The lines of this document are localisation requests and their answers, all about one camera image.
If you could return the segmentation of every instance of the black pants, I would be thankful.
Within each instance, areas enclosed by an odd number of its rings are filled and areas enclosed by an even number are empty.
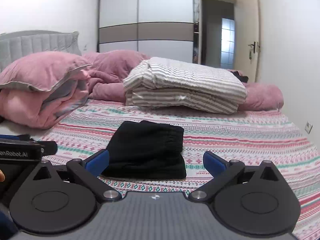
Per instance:
[[[103,175],[135,179],[184,179],[184,129],[163,123],[125,121],[111,138]]]

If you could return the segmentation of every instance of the pink pillow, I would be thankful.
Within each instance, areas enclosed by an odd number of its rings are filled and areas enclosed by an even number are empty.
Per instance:
[[[247,90],[247,99],[238,111],[268,111],[281,109],[284,100],[281,90],[270,84],[242,83]]]
[[[78,55],[46,51],[17,59],[0,73],[0,89],[54,91],[71,76],[91,66]]]

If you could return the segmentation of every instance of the door handle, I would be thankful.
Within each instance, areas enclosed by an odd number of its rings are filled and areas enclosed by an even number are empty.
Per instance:
[[[250,48],[253,48],[253,53],[256,53],[256,42],[254,42],[253,44],[248,44],[248,46]]]

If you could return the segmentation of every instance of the pink comforter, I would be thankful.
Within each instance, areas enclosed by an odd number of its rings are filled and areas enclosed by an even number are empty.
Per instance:
[[[92,66],[88,73],[89,98],[125,102],[123,79],[129,72],[150,57],[133,50],[113,50],[106,53],[92,52],[83,55]]]

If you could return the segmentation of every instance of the logo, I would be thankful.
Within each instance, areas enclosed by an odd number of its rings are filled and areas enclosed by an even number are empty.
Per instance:
[[[151,198],[154,199],[154,200],[157,200],[157,199],[159,199],[161,197],[159,195],[157,195],[157,194],[154,194],[154,195],[151,196]]]
[[[0,151],[0,156],[26,157],[26,158],[28,158],[28,153],[27,152]]]

